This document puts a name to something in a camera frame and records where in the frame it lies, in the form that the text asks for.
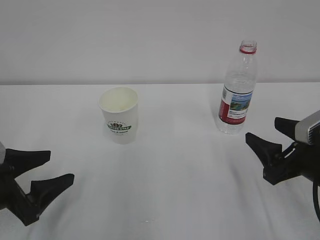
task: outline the white paper cup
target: white paper cup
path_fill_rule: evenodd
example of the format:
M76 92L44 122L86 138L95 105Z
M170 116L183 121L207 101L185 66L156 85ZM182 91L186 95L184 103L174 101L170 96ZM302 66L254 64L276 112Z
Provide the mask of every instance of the white paper cup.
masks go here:
M99 99L111 139L128 144L136 139L138 129L138 94L131 88L119 86L106 91Z

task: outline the clear plastic bottle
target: clear plastic bottle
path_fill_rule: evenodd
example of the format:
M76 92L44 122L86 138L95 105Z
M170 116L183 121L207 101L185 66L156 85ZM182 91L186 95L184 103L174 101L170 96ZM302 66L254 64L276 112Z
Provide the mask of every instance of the clear plastic bottle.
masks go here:
M244 126L248 107L256 86L257 43L243 40L239 53L225 75L217 128L226 134L237 134Z

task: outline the bottle label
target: bottle label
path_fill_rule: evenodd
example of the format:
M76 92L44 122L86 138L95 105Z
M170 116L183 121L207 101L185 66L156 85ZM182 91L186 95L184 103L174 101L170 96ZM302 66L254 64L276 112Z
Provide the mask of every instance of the bottle label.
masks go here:
M241 94L224 87L219 110L220 119L227 124L242 124L246 120L251 97L252 91Z

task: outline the white wall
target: white wall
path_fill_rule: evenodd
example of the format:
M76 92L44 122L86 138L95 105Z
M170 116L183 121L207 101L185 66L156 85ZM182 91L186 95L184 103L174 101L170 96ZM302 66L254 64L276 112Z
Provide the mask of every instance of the white wall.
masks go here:
M244 38L259 81L320 80L319 0L1 0L0 84L218 82Z

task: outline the table surface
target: table surface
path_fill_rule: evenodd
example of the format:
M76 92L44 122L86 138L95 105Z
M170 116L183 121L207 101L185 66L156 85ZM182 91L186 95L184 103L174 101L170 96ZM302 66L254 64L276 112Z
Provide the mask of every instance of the table surface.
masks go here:
M51 150L51 160L16 180L75 174L74 185L28 227L0 212L3 240L301 240L320 235L312 183L272 186L245 133L287 147L274 118L319 110L320 83L259 83L243 130L218 131L223 85L133 85L135 142L113 143L98 107L111 85L0 87L6 148Z

